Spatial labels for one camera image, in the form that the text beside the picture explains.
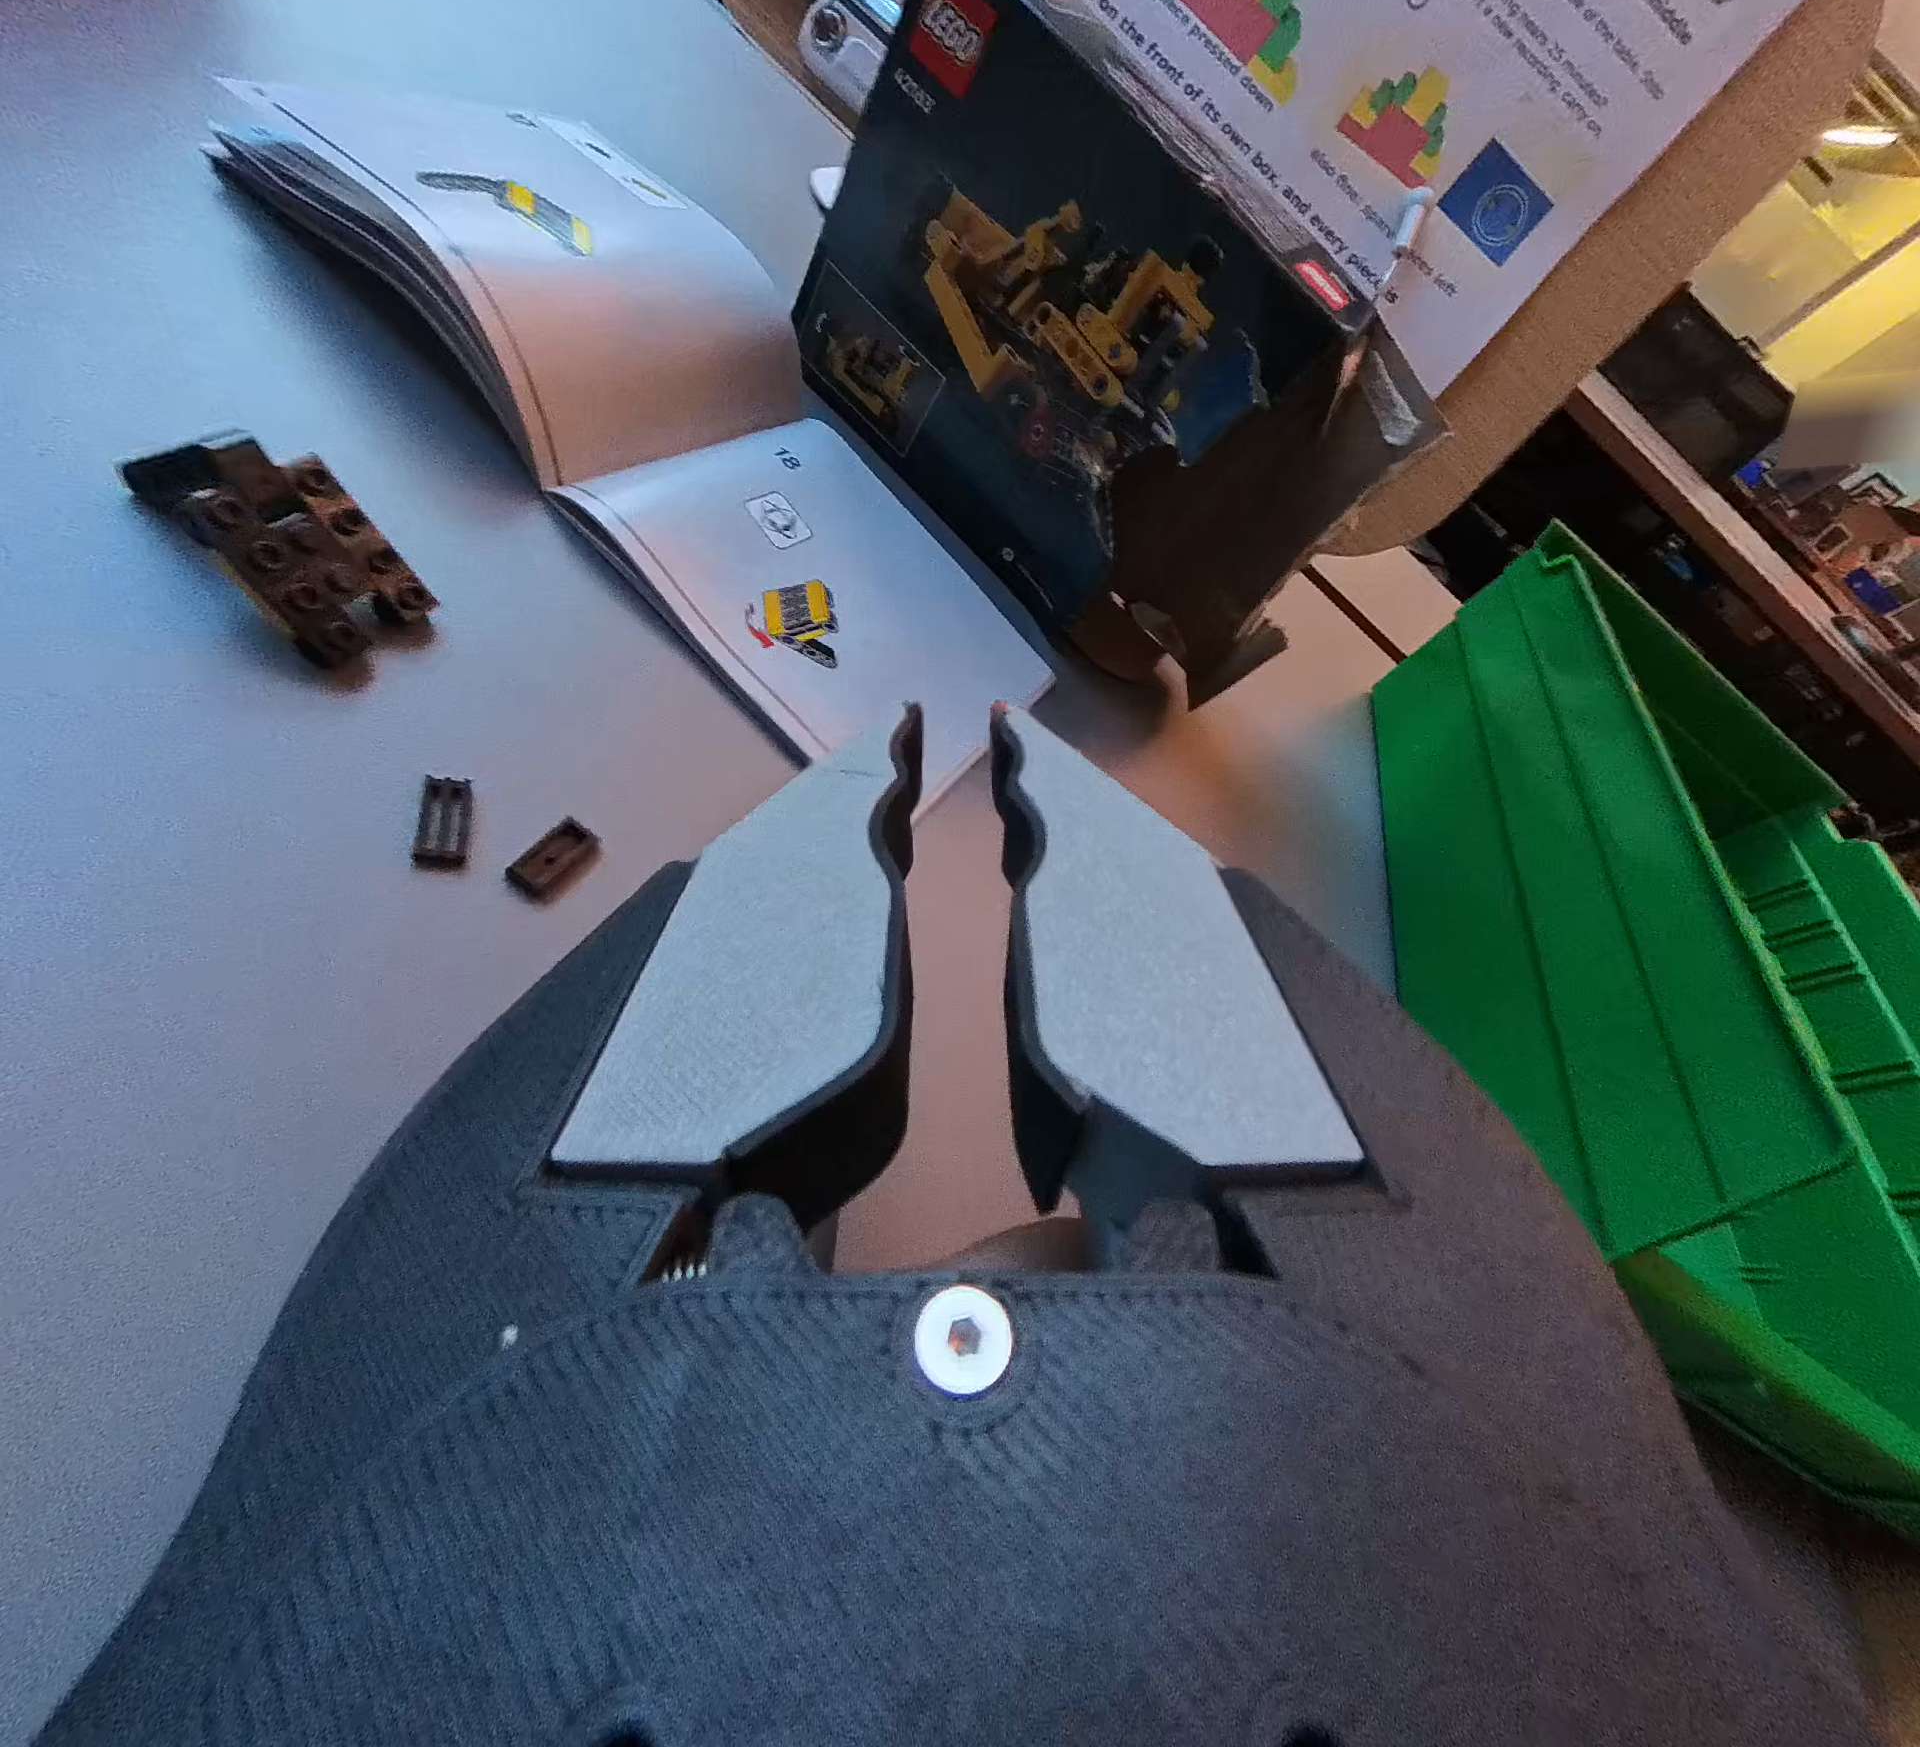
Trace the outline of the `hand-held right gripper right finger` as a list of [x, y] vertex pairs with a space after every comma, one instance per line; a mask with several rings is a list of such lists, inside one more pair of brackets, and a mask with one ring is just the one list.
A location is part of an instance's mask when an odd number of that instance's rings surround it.
[[1015, 1147], [1041, 1211], [1354, 1184], [1365, 1147], [1213, 855], [998, 705]]

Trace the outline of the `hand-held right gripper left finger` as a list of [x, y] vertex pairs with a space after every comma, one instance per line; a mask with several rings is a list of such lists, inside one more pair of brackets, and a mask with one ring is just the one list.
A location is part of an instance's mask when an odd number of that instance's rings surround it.
[[900, 702], [698, 855], [574, 1086], [556, 1175], [835, 1223], [905, 1130], [917, 801]]

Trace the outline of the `black lego flat tile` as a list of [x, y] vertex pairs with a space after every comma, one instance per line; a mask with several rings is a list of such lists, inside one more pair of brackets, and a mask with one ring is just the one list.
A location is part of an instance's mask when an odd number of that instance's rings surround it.
[[502, 884], [533, 904], [552, 904], [604, 853], [599, 835], [578, 817], [564, 817], [502, 868]]

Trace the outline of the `small dark lego assembly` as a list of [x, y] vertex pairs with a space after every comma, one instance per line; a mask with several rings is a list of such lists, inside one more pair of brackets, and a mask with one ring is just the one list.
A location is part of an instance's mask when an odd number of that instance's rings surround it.
[[441, 605], [314, 454], [276, 460], [252, 434], [222, 432], [120, 460], [117, 476], [318, 670], [358, 667], [374, 626], [422, 629]]

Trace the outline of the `open lego instruction booklet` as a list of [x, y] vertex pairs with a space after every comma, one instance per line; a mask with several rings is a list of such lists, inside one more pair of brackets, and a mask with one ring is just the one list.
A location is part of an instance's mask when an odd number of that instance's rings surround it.
[[210, 155], [427, 321], [558, 514], [808, 763], [902, 705], [922, 804], [1053, 669], [947, 542], [806, 414], [732, 229], [536, 106], [220, 76]]

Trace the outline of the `black lego set box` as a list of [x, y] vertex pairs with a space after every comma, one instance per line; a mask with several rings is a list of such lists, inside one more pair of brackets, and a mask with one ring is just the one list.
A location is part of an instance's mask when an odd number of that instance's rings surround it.
[[1188, 705], [1445, 432], [1378, 298], [1081, 0], [900, 0], [804, 378], [1050, 635]]

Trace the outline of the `green plastic bin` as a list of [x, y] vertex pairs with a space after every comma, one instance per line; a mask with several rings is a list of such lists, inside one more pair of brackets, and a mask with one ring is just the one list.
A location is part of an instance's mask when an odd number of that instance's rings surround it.
[[1918, 1531], [1916, 898], [1562, 523], [1372, 690], [1399, 995], [1682, 1398]]

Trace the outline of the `background wooden workbench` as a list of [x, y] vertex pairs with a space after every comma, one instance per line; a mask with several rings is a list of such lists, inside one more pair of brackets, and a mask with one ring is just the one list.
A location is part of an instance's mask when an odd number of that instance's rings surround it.
[[1572, 392], [1563, 522], [1916, 870], [1916, 640], [1828, 570], [1764, 471], [1790, 391], [1690, 286]]

